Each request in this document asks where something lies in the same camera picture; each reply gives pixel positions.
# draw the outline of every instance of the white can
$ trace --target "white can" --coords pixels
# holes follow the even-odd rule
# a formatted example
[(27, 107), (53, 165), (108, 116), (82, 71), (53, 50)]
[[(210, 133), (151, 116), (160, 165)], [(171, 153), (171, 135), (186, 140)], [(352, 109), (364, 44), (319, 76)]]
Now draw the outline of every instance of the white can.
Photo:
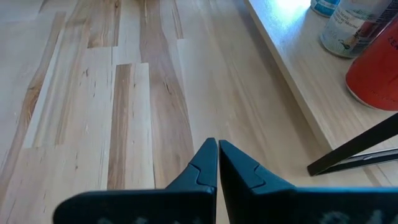
[(357, 57), (398, 12), (398, 0), (341, 0), (320, 39), (333, 54)]

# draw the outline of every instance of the red can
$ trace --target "red can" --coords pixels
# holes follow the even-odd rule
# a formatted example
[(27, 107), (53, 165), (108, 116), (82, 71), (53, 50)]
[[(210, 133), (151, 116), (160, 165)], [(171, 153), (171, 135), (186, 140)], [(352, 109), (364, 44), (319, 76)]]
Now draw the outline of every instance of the red can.
[(346, 84), (365, 105), (398, 111), (398, 19), (354, 61)]

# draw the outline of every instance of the wooden floor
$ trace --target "wooden floor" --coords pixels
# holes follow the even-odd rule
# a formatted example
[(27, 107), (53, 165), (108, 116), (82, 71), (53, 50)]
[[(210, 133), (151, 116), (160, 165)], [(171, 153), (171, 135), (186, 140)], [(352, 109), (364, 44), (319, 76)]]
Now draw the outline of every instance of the wooden floor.
[[(0, 223), (51, 223), (87, 190), (163, 188), (209, 136), (295, 185), (398, 185), (398, 162), (308, 176), (327, 150), (243, 0), (0, 8)], [(228, 223), (221, 188), (218, 205)]]

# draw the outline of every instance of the can label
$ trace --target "can label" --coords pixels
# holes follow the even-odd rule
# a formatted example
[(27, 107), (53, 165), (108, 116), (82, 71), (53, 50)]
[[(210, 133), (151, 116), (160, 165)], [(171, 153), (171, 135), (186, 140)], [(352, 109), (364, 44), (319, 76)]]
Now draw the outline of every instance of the can label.
[(323, 16), (330, 17), (339, 2), (340, 0), (311, 0), (311, 8)]
[(343, 0), (326, 24), (321, 42), (334, 54), (356, 57), (397, 12), (398, 0)]

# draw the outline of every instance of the black metal bar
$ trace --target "black metal bar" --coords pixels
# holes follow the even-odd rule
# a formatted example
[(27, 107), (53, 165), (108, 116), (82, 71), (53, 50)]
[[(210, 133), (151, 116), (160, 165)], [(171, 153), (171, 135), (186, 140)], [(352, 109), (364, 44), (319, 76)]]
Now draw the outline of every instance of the black metal bar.
[(380, 164), (383, 162), (390, 162), (390, 161), (395, 161), (398, 160), (398, 149), (394, 149), (395, 154), (387, 155), (387, 156), (378, 156), (378, 157), (372, 157), (370, 159), (362, 159), (358, 161), (352, 161), (352, 162), (347, 162), (343, 164), (338, 164), (331, 166), (324, 171), (318, 173), (317, 175), (320, 174), (328, 174), (331, 172), (337, 172), (337, 171), (342, 171), (346, 169), (352, 169), (352, 168), (358, 168), (358, 167), (363, 167), (363, 166), (368, 166), (368, 165), (373, 165), (373, 164)]
[(387, 118), (371, 129), (365, 131), (339, 148), (329, 152), (317, 161), (313, 162), (307, 167), (308, 173), (311, 176), (324, 174), (326, 173), (324, 171), (326, 171), (329, 167), (334, 166), (352, 156), (355, 156), (358, 153), (363, 152), (370, 147), (375, 146), (380, 142), (383, 142), (396, 135), (398, 135), (398, 113), (392, 115), (390, 118)]
[(357, 156), (351, 156), (350, 158), (343, 160), (336, 165), (345, 164), (345, 163), (349, 163), (349, 162), (365, 161), (365, 160), (369, 160), (369, 159), (375, 159), (378, 157), (392, 156), (395, 154), (398, 154), (398, 148), (388, 149), (388, 150), (383, 150), (383, 151), (378, 151), (378, 152), (370, 152), (370, 153), (360, 154)]

